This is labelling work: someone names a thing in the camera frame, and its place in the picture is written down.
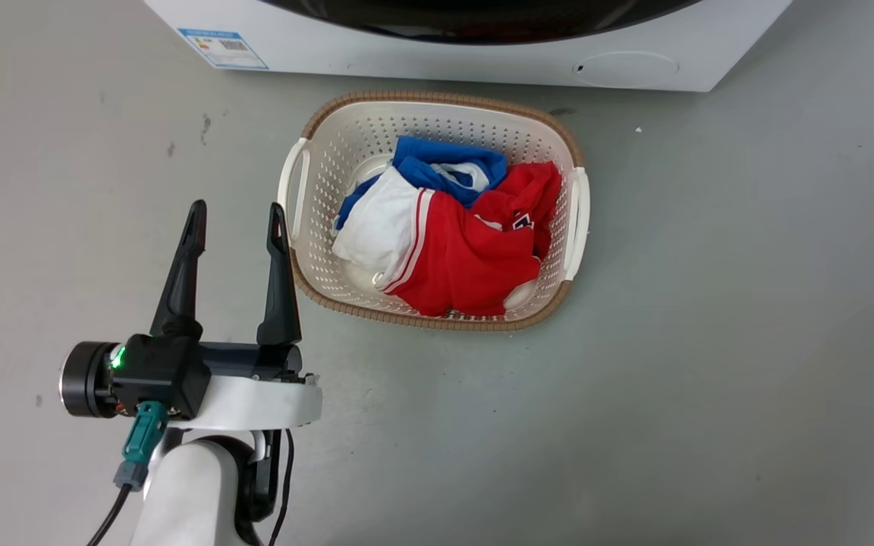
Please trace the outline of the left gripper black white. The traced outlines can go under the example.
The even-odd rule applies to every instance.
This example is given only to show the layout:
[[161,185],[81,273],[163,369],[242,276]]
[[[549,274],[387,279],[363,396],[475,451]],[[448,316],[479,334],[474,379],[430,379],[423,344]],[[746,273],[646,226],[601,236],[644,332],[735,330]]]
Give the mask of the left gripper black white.
[[141,403],[157,402],[173,428],[281,431],[318,421],[319,377],[303,372],[300,349],[292,345],[302,331],[285,209],[277,202],[269,209],[259,345],[197,341],[203,333],[196,319],[198,260],[206,235],[207,204],[199,199],[181,231],[150,325],[153,337],[84,341],[70,351],[60,373],[60,400],[69,414],[135,417]]

